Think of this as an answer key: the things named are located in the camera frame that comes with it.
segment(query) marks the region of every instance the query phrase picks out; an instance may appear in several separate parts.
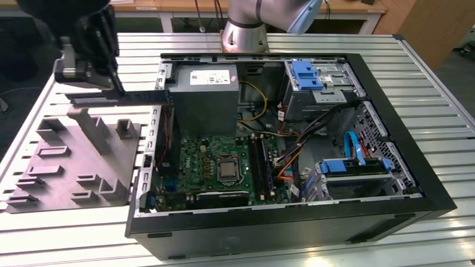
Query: expansion slot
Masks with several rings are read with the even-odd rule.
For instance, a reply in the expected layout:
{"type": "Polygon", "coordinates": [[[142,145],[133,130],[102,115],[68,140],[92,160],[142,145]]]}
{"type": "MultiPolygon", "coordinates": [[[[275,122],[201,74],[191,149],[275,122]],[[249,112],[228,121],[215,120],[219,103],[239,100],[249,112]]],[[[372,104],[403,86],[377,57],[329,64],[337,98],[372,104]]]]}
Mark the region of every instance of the expansion slot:
{"type": "Polygon", "coordinates": [[[263,136],[252,135],[247,142],[255,197],[264,200],[275,195],[265,141],[263,136]]]}

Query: wire bundle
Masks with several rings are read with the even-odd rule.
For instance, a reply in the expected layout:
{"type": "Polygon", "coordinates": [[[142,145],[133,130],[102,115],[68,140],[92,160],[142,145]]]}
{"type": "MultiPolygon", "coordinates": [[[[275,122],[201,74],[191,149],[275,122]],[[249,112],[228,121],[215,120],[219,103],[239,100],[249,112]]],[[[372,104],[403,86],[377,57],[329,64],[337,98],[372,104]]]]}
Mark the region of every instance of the wire bundle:
{"type": "Polygon", "coordinates": [[[292,162],[299,158],[299,154],[301,153],[301,148],[311,136],[311,134],[316,131],[319,131],[320,129],[323,129],[327,124],[328,121],[331,120],[331,118],[333,117],[333,115],[343,109],[345,108],[351,108],[351,107],[356,107],[360,104],[360,100],[355,100],[352,102],[348,102],[345,104],[341,105],[336,105],[333,106],[324,114],[321,114],[320,117],[317,117],[305,127],[305,129],[303,130],[303,132],[300,133],[300,136],[296,138],[295,141],[295,145],[293,147],[289,149],[289,151],[283,154],[276,162],[281,162],[285,158],[288,158],[289,156],[291,159],[287,162],[285,166],[281,168],[279,175],[277,175],[277,180],[292,180],[293,178],[288,177],[288,176],[283,176],[283,173],[285,172],[285,168],[288,168],[288,166],[292,164],[292,162]]]}

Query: floor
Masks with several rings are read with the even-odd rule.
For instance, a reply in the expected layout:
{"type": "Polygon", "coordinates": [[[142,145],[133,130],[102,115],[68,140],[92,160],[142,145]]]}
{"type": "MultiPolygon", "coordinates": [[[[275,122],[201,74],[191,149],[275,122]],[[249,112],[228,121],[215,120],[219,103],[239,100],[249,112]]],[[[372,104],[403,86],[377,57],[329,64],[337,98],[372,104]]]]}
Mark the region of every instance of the floor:
{"type": "MultiPolygon", "coordinates": [[[[176,19],[173,23],[174,31],[197,31],[197,21],[176,19]]],[[[201,23],[207,28],[207,32],[217,32],[216,19],[203,19],[201,23]]],[[[158,21],[153,24],[140,19],[120,19],[117,27],[120,32],[160,32],[161,25],[158,21]]],[[[38,66],[36,74],[29,79],[21,82],[10,82],[0,73],[0,98],[10,108],[5,113],[0,112],[0,160],[50,76],[54,58],[60,56],[58,50],[45,43],[28,48],[28,54],[38,66]]],[[[436,71],[436,75],[471,115],[475,116],[475,91],[472,91],[475,90],[475,60],[460,57],[459,52],[453,51],[436,71]]]]}

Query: aluminum workbench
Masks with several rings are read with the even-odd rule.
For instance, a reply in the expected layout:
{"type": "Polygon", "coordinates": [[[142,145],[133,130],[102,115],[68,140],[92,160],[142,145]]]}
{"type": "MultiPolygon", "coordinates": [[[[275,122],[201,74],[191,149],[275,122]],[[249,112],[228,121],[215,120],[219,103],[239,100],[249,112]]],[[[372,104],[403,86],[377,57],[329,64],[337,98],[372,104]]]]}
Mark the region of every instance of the aluminum workbench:
{"type": "MultiPolygon", "coordinates": [[[[125,90],[154,88],[160,53],[219,52],[217,34],[125,33],[118,36],[125,90]]],[[[405,41],[392,36],[269,34],[272,52],[360,53],[457,209],[377,241],[192,259],[182,266],[472,266],[475,263],[475,121],[405,41]]],[[[0,163],[0,212],[34,151],[44,116],[65,117],[65,92],[52,78],[0,163]]],[[[129,118],[146,131],[149,107],[92,108],[104,122],[129,118]]],[[[136,166],[141,163],[137,155],[136,166]]],[[[124,237],[128,206],[9,215],[0,213],[0,266],[149,266],[162,264],[124,237]]]]}

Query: green circuit board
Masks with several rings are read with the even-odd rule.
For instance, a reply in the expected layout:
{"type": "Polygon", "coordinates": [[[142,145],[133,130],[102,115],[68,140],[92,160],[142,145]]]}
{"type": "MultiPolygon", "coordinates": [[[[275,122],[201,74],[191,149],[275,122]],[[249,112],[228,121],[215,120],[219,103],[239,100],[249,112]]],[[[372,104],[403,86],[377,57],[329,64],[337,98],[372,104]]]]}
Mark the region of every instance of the green circuit board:
{"type": "MultiPolygon", "coordinates": [[[[247,139],[248,137],[209,137],[181,140],[177,192],[248,191],[252,205],[288,201],[285,189],[279,188],[273,199],[255,199],[247,139]],[[219,181],[219,163],[224,161],[237,162],[239,179],[223,183],[219,181]]],[[[268,156],[276,157],[279,151],[273,137],[265,139],[265,146],[268,156]]]]}

